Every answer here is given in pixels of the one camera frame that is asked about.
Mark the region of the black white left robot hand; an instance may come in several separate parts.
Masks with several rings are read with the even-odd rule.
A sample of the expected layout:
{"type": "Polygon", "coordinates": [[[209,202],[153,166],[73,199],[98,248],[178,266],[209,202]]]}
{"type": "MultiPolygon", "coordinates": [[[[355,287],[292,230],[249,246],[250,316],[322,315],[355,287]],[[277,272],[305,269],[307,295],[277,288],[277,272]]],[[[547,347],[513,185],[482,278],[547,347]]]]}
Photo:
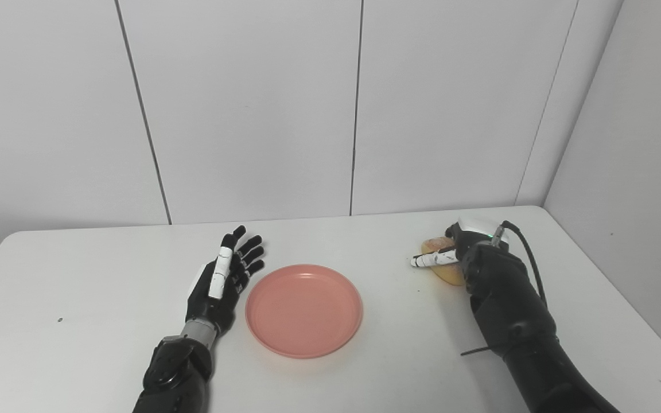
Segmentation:
{"type": "Polygon", "coordinates": [[[254,274],[265,267],[262,236],[243,240],[246,227],[240,225],[224,235],[217,257],[205,265],[187,298],[185,320],[207,321],[222,336],[235,321],[241,293],[254,274]]]}

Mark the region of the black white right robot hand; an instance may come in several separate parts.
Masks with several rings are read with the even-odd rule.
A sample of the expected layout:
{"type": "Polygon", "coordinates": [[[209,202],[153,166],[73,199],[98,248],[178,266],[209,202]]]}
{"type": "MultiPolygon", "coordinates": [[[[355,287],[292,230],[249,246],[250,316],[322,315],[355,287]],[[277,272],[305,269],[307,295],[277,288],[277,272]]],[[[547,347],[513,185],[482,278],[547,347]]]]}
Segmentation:
{"type": "Polygon", "coordinates": [[[470,248],[475,245],[489,245],[503,251],[510,250],[509,237],[504,229],[493,222],[462,217],[446,228],[443,237],[432,240],[432,251],[423,252],[411,258],[413,267],[435,267],[459,264],[470,248]]]}

